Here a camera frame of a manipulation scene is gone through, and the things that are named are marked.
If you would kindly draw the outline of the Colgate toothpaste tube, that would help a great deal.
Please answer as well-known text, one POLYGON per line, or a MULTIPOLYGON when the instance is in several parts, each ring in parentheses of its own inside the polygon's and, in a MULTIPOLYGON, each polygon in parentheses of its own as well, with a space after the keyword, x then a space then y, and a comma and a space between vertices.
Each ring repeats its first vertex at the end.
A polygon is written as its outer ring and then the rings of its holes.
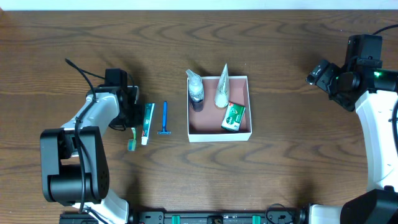
POLYGON ((152 122, 152 116, 154 113, 155 104, 146 103, 144 109, 144 120, 142 128, 141 144, 146 146, 149 139, 150 125, 152 122))

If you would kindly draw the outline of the green white toothbrush with cap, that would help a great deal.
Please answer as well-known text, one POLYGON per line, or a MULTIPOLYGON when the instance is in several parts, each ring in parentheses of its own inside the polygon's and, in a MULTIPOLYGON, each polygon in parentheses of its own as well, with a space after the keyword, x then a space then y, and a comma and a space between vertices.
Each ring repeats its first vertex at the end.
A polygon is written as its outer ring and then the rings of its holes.
POLYGON ((136 129, 135 128, 131 128, 131 131, 132 131, 132 138, 130 140, 128 140, 127 150, 128 151, 135 151, 136 150, 136 145, 137 145, 136 129))

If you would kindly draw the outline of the blue disposable razor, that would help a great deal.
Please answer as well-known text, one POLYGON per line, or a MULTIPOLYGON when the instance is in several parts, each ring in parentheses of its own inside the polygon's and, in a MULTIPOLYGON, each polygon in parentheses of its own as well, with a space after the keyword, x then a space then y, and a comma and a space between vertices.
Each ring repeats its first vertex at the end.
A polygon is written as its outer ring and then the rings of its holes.
POLYGON ((168 112, 168 103, 164 101, 163 110, 162 110, 162 129, 158 131, 158 134, 168 135, 171 134, 170 131, 167 130, 167 112, 168 112))

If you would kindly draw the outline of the white cosmetic tube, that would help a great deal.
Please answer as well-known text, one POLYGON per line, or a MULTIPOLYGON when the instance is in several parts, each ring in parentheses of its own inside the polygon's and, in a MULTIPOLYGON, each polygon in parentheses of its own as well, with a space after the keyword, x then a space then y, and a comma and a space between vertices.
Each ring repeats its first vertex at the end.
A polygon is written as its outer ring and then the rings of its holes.
POLYGON ((228 64, 226 63, 216 88, 215 105, 218 108, 225 108, 229 103, 229 73, 228 64))

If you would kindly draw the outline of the green soap packet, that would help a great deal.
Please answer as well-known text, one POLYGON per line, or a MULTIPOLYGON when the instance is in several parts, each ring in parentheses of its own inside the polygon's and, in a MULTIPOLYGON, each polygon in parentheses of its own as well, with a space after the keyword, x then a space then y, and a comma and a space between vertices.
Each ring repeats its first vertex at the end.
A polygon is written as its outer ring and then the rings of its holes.
POLYGON ((228 103, 221 127, 228 131, 239 131, 246 107, 235 103, 228 103))

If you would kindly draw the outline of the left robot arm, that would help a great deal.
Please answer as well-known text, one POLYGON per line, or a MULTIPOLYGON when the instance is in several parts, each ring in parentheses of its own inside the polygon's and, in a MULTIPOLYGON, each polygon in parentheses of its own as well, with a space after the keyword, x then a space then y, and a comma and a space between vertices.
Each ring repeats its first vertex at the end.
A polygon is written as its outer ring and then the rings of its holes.
POLYGON ((88 212, 100 223, 127 223, 129 204, 109 188, 102 137, 114 122, 130 128, 139 88, 101 86, 86 95, 74 118, 40 135, 42 191, 48 202, 88 212))

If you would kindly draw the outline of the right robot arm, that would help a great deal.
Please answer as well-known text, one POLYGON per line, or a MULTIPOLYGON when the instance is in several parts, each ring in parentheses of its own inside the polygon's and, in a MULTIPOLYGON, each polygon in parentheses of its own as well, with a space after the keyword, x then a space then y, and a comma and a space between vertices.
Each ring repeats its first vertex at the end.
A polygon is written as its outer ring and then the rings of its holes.
POLYGON ((359 117, 368 162, 365 194, 343 206, 311 205, 307 223, 397 223, 397 72, 372 65, 344 71, 322 60, 306 81, 359 117))

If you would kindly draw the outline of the clear spray bottle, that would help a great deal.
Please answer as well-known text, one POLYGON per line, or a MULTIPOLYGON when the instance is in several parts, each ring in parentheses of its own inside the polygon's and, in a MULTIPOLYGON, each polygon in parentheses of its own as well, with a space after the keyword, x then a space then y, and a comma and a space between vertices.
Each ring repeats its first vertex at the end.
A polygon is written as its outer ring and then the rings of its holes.
POLYGON ((201 76, 191 70, 186 70, 188 77, 188 95, 190 104, 195 112, 203 110, 205 91, 201 76))

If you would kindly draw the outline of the white box with pink interior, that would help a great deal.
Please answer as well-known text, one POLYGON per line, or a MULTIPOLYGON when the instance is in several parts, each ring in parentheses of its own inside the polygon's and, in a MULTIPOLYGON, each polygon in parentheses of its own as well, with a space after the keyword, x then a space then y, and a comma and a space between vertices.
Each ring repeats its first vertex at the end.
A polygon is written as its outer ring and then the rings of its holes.
POLYGON ((190 142, 247 141, 252 134, 251 105, 247 76, 229 78, 230 102, 245 107, 239 131, 231 132, 221 127, 226 110, 215 106, 214 97, 218 77, 203 77, 205 100, 203 110, 196 112, 187 101, 187 134, 190 142))

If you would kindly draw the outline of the black mounting rail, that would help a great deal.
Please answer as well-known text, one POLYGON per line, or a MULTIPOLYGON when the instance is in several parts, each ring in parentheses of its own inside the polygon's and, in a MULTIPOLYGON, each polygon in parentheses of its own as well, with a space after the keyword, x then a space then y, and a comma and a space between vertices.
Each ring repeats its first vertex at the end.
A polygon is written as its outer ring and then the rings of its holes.
POLYGON ((127 216, 128 223, 135 224, 306 224, 308 215, 304 210, 273 208, 266 212, 163 212, 134 211, 127 216))

